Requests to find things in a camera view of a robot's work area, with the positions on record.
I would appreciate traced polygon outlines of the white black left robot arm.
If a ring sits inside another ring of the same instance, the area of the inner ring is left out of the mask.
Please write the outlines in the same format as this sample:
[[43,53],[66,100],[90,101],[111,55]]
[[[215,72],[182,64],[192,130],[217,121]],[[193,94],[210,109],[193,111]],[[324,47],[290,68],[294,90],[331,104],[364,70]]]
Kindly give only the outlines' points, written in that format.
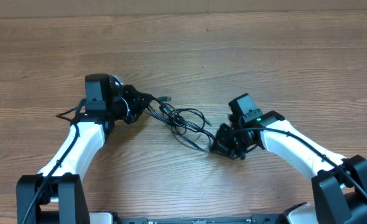
[[18,180],[18,223],[119,223],[115,212],[89,211],[82,180],[115,121],[132,124],[155,98],[117,81],[89,82],[85,90],[56,155],[37,174]]

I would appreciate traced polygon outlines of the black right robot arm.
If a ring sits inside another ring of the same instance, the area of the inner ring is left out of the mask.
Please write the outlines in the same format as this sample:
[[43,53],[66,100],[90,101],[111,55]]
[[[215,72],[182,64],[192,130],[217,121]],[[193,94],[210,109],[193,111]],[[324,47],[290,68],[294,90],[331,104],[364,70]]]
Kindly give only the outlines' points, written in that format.
[[367,160],[347,158],[320,146],[275,111],[231,115],[231,126],[217,131],[212,153],[244,159],[253,147],[290,164],[311,184],[314,203],[300,203],[280,214],[276,223],[367,223]]

